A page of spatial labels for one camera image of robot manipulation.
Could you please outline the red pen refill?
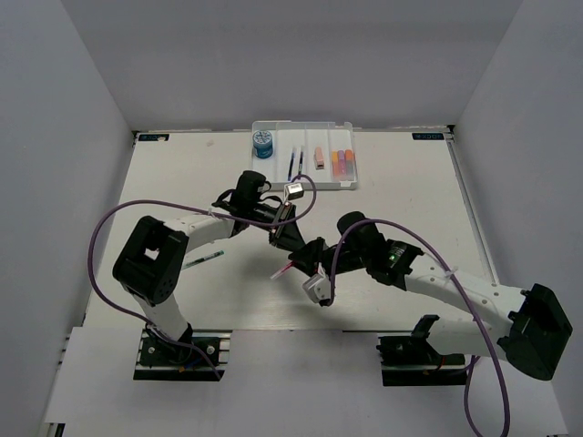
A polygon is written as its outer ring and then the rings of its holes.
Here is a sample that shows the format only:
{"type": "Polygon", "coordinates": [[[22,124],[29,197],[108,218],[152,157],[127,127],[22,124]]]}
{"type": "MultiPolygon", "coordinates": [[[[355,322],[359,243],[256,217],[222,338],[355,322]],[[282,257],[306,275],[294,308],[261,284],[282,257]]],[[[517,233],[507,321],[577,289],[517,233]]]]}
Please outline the red pen refill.
{"type": "Polygon", "coordinates": [[[270,275],[270,280],[276,280],[277,278],[281,277],[285,272],[293,267],[293,262],[290,262],[283,266],[282,268],[275,271],[272,275],[270,275]]]}

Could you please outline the green pen refill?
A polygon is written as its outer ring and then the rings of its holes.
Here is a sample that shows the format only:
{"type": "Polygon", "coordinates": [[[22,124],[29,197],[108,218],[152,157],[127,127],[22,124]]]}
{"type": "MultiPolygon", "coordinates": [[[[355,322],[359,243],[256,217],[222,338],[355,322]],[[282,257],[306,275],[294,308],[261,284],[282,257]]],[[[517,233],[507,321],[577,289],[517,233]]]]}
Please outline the green pen refill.
{"type": "Polygon", "coordinates": [[[184,269],[190,269],[192,267],[198,266],[199,264],[208,262],[210,260],[216,259],[216,258],[221,257],[223,255],[224,255],[224,251],[223,250],[218,250],[216,252],[210,253],[210,254],[205,255],[203,257],[199,257],[197,259],[193,259],[193,260],[186,261],[182,265],[181,269],[182,270],[184,270],[184,269]]]}

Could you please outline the pink stapler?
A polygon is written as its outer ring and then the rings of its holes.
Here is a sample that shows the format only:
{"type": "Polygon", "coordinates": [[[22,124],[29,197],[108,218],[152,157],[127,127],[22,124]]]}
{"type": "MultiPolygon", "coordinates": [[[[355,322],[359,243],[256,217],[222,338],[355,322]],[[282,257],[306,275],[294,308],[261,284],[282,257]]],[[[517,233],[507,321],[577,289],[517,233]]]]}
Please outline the pink stapler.
{"type": "Polygon", "coordinates": [[[321,147],[316,147],[313,153],[314,167],[316,170],[322,170],[325,168],[325,159],[321,147]]]}

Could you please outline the purple cap highlighter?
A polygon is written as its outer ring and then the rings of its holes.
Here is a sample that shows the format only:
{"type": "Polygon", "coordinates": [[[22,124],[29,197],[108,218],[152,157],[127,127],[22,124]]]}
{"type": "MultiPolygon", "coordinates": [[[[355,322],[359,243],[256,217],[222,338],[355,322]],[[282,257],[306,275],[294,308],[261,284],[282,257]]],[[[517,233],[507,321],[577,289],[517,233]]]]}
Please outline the purple cap highlighter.
{"type": "Polygon", "coordinates": [[[338,157],[338,179],[347,179],[347,166],[346,166],[346,155],[344,150],[339,150],[337,152],[338,157]]]}

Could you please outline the yellow cap highlighter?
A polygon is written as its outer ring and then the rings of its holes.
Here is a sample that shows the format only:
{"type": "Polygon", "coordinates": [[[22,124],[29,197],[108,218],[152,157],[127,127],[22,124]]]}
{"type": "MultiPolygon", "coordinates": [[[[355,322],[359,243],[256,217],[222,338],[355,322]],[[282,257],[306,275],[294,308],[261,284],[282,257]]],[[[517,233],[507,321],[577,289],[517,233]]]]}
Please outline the yellow cap highlighter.
{"type": "Polygon", "coordinates": [[[332,163],[332,178],[334,180],[338,180],[340,177],[340,167],[339,167],[339,157],[338,157],[337,151],[332,152],[331,163],[332,163]]]}

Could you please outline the blue correction tape roll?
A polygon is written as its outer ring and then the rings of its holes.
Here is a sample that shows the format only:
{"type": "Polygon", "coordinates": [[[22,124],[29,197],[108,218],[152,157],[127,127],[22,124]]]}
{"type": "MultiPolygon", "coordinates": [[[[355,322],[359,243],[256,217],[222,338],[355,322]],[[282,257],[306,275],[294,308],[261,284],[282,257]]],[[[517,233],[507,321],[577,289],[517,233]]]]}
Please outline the blue correction tape roll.
{"type": "Polygon", "coordinates": [[[258,159],[270,158],[273,154],[273,135],[269,130],[257,130],[252,133],[253,154],[258,159]]]}

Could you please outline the orange cap highlighter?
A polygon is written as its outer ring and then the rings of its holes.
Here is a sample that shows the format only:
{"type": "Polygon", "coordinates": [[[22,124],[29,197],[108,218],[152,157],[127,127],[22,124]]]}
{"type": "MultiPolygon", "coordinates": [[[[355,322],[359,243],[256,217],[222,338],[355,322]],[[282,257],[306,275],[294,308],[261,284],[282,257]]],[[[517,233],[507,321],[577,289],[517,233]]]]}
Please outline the orange cap highlighter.
{"type": "Polygon", "coordinates": [[[354,180],[355,177],[355,159],[351,149],[344,150],[346,177],[348,180],[354,180]]]}

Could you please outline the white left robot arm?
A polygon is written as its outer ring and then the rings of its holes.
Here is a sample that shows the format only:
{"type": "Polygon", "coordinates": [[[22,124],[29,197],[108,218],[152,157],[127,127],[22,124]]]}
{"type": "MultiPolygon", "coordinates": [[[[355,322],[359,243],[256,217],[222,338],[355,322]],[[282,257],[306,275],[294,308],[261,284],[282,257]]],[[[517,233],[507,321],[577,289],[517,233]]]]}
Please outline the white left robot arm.
{"type": "Polygon", "coordinates": [[[113,277],[131,294],[163,338],[161,352],[171,362],[182,363],[192,353],[192,328],[179,310],[173,292],[183,261],[194,249],[216,240],[230,239],[250,226],[266,230],[272,246],[293,252],[305,241],[295,218],[295,206],[278,197],[277,208],[261,195],[270,183],[262,174],[246,170],[236,188],[220,195],[212,206],[225,217],[190,215],[168,221],[141,218],[113,267],[113,277]]]}

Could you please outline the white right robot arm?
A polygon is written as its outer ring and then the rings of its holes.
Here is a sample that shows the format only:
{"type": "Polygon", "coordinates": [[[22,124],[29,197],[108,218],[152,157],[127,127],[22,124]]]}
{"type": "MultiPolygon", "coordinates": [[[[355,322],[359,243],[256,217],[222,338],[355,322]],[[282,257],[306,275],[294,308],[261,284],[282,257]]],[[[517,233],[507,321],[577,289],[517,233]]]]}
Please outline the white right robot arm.
{"type": "Polygon", "coordinates": [[[289,257],[308,276],[303,288],[313,302],[330,306],[338,275],[362,269],[380,284],[439,300],[472,317],[424,315],[410,333],[382,338],[384,365],[437,365],[456,354],[496,356],[536,380],[553,378],[573,332],[553,290],[540,284],[529,290],[503,286],[451,269],[427,245],[386,238],[358,211],[341,217],[337,228],[337,245],[316,239],[289,257]]]}

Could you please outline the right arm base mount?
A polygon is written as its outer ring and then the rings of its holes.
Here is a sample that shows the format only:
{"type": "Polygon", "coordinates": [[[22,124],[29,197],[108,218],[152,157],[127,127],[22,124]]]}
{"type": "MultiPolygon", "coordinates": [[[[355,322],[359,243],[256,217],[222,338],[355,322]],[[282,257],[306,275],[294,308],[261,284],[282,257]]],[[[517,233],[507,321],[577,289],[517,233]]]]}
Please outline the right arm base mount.
{"type": "Polygon", "coordinates": [[[426,340],[385,335],[378,339],[384,387],[464,386],[463,354],[441,355],[426,340]]]}

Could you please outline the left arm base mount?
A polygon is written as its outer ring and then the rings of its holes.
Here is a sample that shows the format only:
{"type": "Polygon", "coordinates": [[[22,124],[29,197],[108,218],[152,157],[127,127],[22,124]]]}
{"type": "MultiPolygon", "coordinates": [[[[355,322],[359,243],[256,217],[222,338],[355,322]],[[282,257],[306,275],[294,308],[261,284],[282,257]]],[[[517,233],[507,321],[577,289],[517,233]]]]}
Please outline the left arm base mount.
{"type": "MultiPolygon", "coordinates": [[[[230,354],[230,332],[194,331],[191,343],[209,357],[222,376],[230,354]]],[[[219,378],[201,355],[189,348],[166,345],[144,329],[138,345],[134,381],[211,381],[219,378]]]]}

